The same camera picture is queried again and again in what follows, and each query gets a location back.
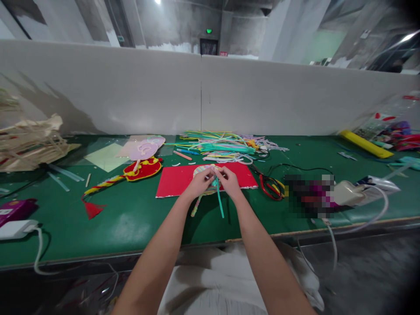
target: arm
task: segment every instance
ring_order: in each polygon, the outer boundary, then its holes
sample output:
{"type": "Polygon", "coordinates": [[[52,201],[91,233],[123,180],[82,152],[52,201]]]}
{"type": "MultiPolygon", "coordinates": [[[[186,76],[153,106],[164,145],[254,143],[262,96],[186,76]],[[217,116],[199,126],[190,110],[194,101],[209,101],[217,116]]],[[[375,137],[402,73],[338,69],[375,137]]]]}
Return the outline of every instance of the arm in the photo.
{"type": "Polygon", "coordinates": [[[252,273],[269,314],[316,314],[279,249],[258,220],[236,175],[223,167],[216,175],[235,203],[252,273]]]}
{"type": "Polygon", "coordinates": [[[197,174],[147,245],[112,311],[113,315],[156,314],[181,247],[191,202],[213,181],[214,172],[197,174]]]}

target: doorway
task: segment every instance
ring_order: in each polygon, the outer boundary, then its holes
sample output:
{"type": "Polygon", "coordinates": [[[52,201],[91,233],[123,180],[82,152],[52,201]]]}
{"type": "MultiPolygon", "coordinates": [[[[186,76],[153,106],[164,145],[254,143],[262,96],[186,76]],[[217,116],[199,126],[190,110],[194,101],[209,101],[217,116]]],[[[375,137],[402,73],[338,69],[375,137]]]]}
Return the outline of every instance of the doorway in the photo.
{"type": "Polygon", "coordinates": [[[215,39],[200,38],[200,54],[217,56],[219,41],[215,39]]]}

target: workbench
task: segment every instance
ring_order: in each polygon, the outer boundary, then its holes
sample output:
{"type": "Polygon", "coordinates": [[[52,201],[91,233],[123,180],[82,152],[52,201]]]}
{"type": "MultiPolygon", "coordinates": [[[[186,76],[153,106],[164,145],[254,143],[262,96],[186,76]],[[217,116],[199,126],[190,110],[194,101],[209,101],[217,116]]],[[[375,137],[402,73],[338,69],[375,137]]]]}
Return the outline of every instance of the workbench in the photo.
{"type": "MultiPolygon", "coordinates": [[[[113,136],[75,136],[69,139],[72,143],[81,143],[82,147],[70,152],[68,157],[84,156],[97,150],[98,139],[113,136]]],[[[127,136],[115,136],[125,141],[127,136]]],[[[385,163],[374,159],[352,154],[357,161],[344,158],[337,154],[343,148],[341,144],[352,150],[360,148],[346,142],[337,136],[267,136],[267,139],[281,147],[290,150],[281,152],[272,150],[265,162],[255,162],[262,172],[268,172],[271,165],[287,163],[301,168],[330,169],[337,182],[357,180],[373,175],[383,177],[391,170],[385,163]]],[[[396,153],[388,160],[395,161],[403,156],[420,157],[417,153],[396,153]]],[[[201,156],[192,155],[192,161],[199,164],[210,164],[202,161],[201,156]]],[[[187,165],[189,161],[178,156],[163,156],[163,166],[177,163],[187,165]]],[[[107,173],[94,165],[73,165],[63,167],[69,171],[87,178],[91,173],[89,187],[94,186],[110,177],[120,175],[126,164],[107,173]]],[[[0,187],[10,191],[15,190],[42,174],[43,170],[32,172],[17,172],[0,175],[0,187]]],[[[325,171],[300,171],[287,166],[277,168],[271,176],[283,180],[285,174],[321,175],[325,171]]],[[[389,210],[382,218],[387,222],[410,222],[418,220],[420,216],[420,172],[408,169],[404,171],[408,178],[396,176],[392,181],[402,190],[389,197],[389,210]]],[[[41,266],[46,263],[68,263],[104,257],[115,257],[140,254],[153,237],[166,215],[173,206],[176,197],[156,199],[161,172],[157,175],[137,182],[121,181],[111,188],[92,196],[90,202],[107,205],[95,218],[88,220],[81,196],[86,182],[75,182],[65,176],[61,180],[70,188],[65,192],[50,177],[41,180],[18,193],[18,200],[36,198],[39,209],[30,219],[42,223],[44,232],[45,254],[41,259],[41,266]]],[[[268,198],[261,189],[243,190],[247,200],[254,209],[269,234],[302,235],[324,229],[321,220],[305,218],[300,209],[295,209],[287,199],[274,201],[268,198]]],[[[11,201],[2,199],[2,203],[11,201]]],[[[225,192],[221,193],[221,200],[225,218],[221,218],[217,195],[206,196],[200,204],[194,218],[188,214],[183,246],[220,245],[230,240],[240,239],[238,216],[233,202],[225,192]]],[[[347,210],[334,214],[330,219],[333,228],[342,228],[352,224],[366,222],[372,218],[383,206],[383,200],[378,200],[364,207],[347,210]]],[[[38,249],[38,237],[31,233],[23,239],[0,242],[0,268],[3,270],[30,266],[38,249]]]]}

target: red tassel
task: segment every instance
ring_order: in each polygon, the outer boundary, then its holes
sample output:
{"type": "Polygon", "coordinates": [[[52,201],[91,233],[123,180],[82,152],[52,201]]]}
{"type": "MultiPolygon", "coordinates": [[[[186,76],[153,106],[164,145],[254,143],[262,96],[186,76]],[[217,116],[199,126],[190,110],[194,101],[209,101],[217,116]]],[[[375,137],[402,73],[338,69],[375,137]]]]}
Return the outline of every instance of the red tassel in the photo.
{"type": "Polygon", "coordinates": [[[89,220],[93,219],[95,216],[100,214],[102,210],[106,207],[106,205],[97,205],[94,203],[88,203],[84,201],[83,198],[84,198],[84,195],[82,197],[82,201],[84,203],[84,207],[86,208],[86,213],[89,220]]]}

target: scissors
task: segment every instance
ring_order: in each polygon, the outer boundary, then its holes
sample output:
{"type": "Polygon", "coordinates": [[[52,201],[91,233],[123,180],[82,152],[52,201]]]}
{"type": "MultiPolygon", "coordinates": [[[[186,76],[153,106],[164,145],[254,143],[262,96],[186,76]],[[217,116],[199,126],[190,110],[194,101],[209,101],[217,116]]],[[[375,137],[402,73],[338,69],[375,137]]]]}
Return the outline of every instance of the scissors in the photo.
{"type": "Polygon", "coordinates": [[[256,166],[255,164],[251,164],[249,166],[251,171],[259,175],[259,182],[261,184],[262,191],[271,199],[280,201],[284,198],[284,194],[281,193],[279,186],[283,188],[284,185],[279,182],[277,179],[265,176],[256,166]]]}

